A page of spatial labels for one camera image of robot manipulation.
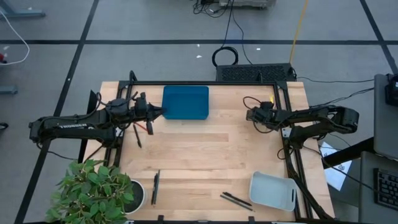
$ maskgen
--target gray floor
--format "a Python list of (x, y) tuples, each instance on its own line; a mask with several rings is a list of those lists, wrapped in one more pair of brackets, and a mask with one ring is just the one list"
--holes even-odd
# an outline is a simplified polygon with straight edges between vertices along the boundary
[[(79, 40), (93, 0), (15, 0), (18, 8), (43, 9), (42, 19), (11, 21), (21, 36), (29, 40)], [(245, 31), (245, 39), (292, 40), (304, 0), (278, 0), (269, 10), (235, 10)], [(398, 2), (367, 0), (369, 8), (386, 40), (398, 40), (396, 20)], [(218, 19), (192, 14), (189, 0), (99, 0), (88, 40), (210, 40), (223, 39), (228, 13)], [(229, 39), (240, 39), (240, 30), (231, 23)], [(0, 21), (0, 40), (17, 37)], [(303, 20), (300, 40), (377, 40), (357, 0), (310, 0)], [(235, 47), (240, 63), (246, 64), (240, 45)], [(18, 65), (0, 67), (0, 83), (16, 84), (17, 95), (0, 95), (0, 122), (10, 124), (0, 134), (0, 223), (13, 223), (24, 196), (39, 150), (28, 140), (27, 124), (54, 112), (65, 77), (77, 45), (31, 45), (28, 59)], [(81, 52), (62, 114), (84, 113), (89, 90), (98, 91), (101, 82), (126, 80), (134, 70), (139, 80), (214, 80), (211, 55), (220, 45), (85, 45)], [(245, 45), (253, 63), (288, 62), (290, 45)], [(398, 58), (398, 46), (388, 46)], [(19, 60), (25, 47), (0, 44), (0, 53), (8, 61)], [(219, 64), (229, 64), (233, 56), (221, 52)], [(299, 76), (317, 80), (364, 80), (377, 73), (391, 73), (379, 45), (298, 45), (294, 67)], [(322, 84), (300, 80), (305, 84), (311, 105), (323, 103), (372, 83)], [(341, 136), (355, 144), (373, 135), (373, 93), (365, 93), (338, 103), (360, 112), (359, 129)], [(337, 148), (346, 145), (333, 136), (325, 141)], [(77, 157), (78, 141), (56, 140), (50, 149), (62, 155)], [(68, 161), (47, 156), (25, 222), (43, 220), (49, 207), (49, 195), (64, 175)], [(354, 162), (350, 174), (358, 174)], [(331, 189), (335, 212), (342, 220), (358, 218), (358, 186), (346, 181), (343, 190)]]

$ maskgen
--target white cable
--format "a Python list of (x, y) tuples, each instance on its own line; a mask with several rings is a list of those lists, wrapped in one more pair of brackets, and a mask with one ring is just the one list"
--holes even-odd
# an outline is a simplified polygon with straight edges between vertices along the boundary
[(8, 21), (6, 15), (4, 15), (4, 13), (2, 12), (2, 10), (0, 10), (0, 13), (2, 14), (2, 16), (4, 16), (4, 18), (6, 19), (6, 22), (8, 23), (8, 25), (10, 26), (10, 28), (12, 29), (12, 31), (14, 31), (14, 33), (20, 38), (20, 40), (23, 41), (23, 43), (26, 45), (26, 48), (27, 48), (27, 52), (26, 52), (26, 55), (25, 55), (24, 59), (22, 59), (22, 60), (20, 60), (20, 61), (17, 61), (17, 62), (0, 63), (0, 66), (14, 65), (14, 64), (17, 64), (17, 63), (22, 63), (22, 62), (24, 62), (24, 61), (26, 60), (26, 58), (28, 57), (28, 55), (29, 55), (29, 53), (30, 53), (30, 48), (29, 48), (29, 46), (27, 45), (27, 43), (24, 41), (24, 39), (23, 39), (23, 38), (17, 33), (17, 31), (15, 31), (15, 29), (12, 27), (10, 21)]

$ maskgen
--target wooden tabletop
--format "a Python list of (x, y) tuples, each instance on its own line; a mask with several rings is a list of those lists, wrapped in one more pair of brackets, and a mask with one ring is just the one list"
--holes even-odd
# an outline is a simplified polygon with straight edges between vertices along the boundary
[[(103, 101), (115, 99), (117, 86), (118, 82), (102, 84)], [(147, 102), (161, 106), (163, 87), (136, 85), (132, 92), (144, 91)], [(288, 87), (292, 109), (307, 109), (303, 83), (288, 83)], [(141, 182), (147, 191), (146, 204), (128, 215), (128, 219), (157, 220), (158, 215), (164, 215), (165, 220), (247, 221), (248, 216), (254, 216), (256, 221), (295, 220), (293, 212), (253, 203), (255, 212), (250, 212), (220, 197), (222, 192), (229, 192), (249, 201), (249, 183), (255, 171), (287, 177), (285, 162), (276, 156), (282, 149), (280, 133), (257, 132), (253, 123), (246, 121), (247, 109), (242, 102), (244, 96), (269, 101), (270, 96), (274, 97), (272, 87), (210, 85), (209, 91), (210, 112), (206, 120), (166, 120), (161, 116), (153, 123), (153, 136), (137, 127), (142, 148), (137, 145), (133, 128), (126, 130), (121, 171)], [(248, 100), (248, 106), (254, 105), (255, 101)], [(85, 157), (99, 145), (89, 141)], [(306, 141), (305, 146), (318, 150), (313, 139)], [(100, 150), (93, 159), (103, 159), (104, 152), (105, 149)], [(306, 149), (302, 149), (301, 154), (309, 191), (324, 210), (334, 216), (320, 156)], [(154, 176), (159, 169), (157, 202), (151, 205)], [(299, 190), (298, 193), (304, 217)]]

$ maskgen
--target yellow cable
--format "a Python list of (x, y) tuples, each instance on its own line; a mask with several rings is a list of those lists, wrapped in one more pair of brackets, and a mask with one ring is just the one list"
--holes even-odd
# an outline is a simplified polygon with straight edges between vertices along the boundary
[(292, 50), (290, 51), (290, 58), (289, 58), (289, 63), (290, 64), (292, 64), (292, 62), (293, 62), (293, 56), (294, 56), (294, 49), (295, 49), (295, 46), (296, 46), (296, 40), (297, 40), (297, 37), (299, 36), (299, 32), (300, 32), (300, 28), (301, 28), (301, 22), (303, 21), (305, 10), (307, 9), (307, 5), (308, 5), (308, 0), (305, 0), (304, 8), (303, 8), (303, 10), (301, 12), (300, 20), (298, 21), (296, 34), (294, 35)]

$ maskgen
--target blue tray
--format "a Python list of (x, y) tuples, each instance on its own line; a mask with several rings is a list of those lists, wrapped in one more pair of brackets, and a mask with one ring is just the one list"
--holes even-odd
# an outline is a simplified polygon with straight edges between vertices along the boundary
[(166, 119), (206, 119), (209, 115), (207, 86), (165, 86), (162, 107)]

